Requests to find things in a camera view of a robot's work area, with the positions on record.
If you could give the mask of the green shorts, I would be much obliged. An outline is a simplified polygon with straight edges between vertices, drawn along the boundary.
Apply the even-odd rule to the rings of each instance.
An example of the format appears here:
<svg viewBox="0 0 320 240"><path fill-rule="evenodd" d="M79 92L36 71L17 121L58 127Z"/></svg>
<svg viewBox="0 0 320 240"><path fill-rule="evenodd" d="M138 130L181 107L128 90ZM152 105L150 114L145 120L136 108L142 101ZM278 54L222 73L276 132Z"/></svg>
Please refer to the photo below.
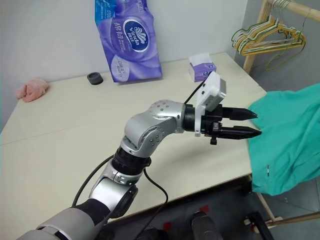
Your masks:
<svg viewBox="0 0 320 240"><path fill-rule="evenodd" d="M254 192L276 196L320 176L320 83L269 91L249 110L261 131L248 141Z"/></svg>

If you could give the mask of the dark rounded shape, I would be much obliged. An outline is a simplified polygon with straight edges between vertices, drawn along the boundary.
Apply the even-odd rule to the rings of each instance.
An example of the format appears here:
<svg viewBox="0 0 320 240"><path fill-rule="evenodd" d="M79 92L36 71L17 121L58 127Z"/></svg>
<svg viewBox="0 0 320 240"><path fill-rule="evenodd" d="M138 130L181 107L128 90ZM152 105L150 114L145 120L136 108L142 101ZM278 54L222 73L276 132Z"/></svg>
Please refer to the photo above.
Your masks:
<svg viewBox="0 0 320 240"><path fill-rule="evenodd" d="M214 221L203 211L197 211L191 218L194 240L223 240Z"/></svg>

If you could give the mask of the purple tissue box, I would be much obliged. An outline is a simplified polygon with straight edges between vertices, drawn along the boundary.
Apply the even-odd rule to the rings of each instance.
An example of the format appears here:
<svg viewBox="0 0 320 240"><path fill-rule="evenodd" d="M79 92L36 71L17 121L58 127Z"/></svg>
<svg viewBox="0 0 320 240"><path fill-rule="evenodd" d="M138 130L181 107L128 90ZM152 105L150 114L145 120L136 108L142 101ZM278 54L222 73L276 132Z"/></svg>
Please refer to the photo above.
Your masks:
<svg viewBox="0 0 320 240"><path fill-rule="evenodd" d="M199 53L188 58L189 75L193 82L204 81L211 72L216 72L217 67L213 63L208 52Z"/></svg>

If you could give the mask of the pink cloth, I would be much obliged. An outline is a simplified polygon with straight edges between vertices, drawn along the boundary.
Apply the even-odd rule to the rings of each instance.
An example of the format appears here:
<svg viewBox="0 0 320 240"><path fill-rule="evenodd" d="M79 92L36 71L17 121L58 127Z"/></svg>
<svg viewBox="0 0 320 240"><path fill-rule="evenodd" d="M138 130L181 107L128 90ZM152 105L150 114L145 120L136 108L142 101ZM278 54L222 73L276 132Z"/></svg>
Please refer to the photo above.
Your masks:
<svg viewBox="0 0 320 240"><path fill-rule="evenodd" d="M48 88L49 84L43 79L31 79L16 90L15 97L29 103L43 96Z"/></svg>

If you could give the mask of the black tape roll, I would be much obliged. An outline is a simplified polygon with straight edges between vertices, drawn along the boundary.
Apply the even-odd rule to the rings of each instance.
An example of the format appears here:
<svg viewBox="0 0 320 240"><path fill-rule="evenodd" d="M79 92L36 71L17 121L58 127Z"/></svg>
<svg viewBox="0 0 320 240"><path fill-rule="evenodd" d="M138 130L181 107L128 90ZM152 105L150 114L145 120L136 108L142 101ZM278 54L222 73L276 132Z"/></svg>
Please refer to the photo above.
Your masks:
<svg viewBox="0 0 320 240"><path fill-rule="evenodd" d="M99 72L91 72L86 77L89 83L94 86L99 85L104 81Z"/></svg>

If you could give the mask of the purple tissue roll pack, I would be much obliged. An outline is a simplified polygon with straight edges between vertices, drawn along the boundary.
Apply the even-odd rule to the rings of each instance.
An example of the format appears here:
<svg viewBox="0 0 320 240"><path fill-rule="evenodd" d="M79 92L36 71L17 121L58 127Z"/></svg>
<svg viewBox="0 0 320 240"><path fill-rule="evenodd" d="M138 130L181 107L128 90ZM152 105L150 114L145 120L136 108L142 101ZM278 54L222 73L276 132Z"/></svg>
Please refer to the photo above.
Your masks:
<svg viewBox="0 0 320 240"><path fill-rule="evenodd" d="M163 76L147 0L95 0L95 24L115 83Z"/></svg>

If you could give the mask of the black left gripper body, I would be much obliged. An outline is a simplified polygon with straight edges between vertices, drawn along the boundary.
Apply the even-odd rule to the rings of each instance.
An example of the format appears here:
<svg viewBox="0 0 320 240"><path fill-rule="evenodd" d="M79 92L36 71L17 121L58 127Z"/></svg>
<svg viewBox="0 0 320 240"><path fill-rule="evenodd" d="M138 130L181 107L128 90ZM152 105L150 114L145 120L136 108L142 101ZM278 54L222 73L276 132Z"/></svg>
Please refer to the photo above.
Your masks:
<svg viewBox="0 0 320 240"><path fill-rule="evenodd" d="M210 137L210 144L217 145L217 138L222 130L223 106L219 104L214 110L206 110L201 116L200 132Z"/></svg>

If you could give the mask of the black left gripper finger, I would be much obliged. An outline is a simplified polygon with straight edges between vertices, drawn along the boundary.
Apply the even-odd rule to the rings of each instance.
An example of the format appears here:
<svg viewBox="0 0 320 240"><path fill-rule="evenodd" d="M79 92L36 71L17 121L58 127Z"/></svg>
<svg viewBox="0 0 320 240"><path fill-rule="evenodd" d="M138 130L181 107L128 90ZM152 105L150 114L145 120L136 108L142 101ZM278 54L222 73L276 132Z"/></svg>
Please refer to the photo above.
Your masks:
<svg viewBox="0 0 320 240"><path fill-rule="evenodd" d="M235 108L235 107L222 107L223 118L230 120L250 120L256 119L259 116L246 108Z"/></svg>
<svg viewBox="0 0 320 240"><path fill-rule="evenodd" d="M262 132L248 126L222 127L220 130L221 139L242 140L250 139L261 135Z"/></svg>

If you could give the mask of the black metal floor stand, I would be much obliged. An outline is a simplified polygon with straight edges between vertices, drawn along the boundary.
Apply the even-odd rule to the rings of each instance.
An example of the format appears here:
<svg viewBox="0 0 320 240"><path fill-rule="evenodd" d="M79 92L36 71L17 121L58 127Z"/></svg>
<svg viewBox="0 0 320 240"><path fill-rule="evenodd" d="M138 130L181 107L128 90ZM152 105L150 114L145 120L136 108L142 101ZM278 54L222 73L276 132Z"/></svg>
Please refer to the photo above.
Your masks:
<svg viewBox="0 0 320 240"><path fill-rule="evenodd" d="M243 223L245 226L250 226L252 231L256 229L257 233L260 234L263 240L275 240L258 211L248 214L244 218Z"/></svg>

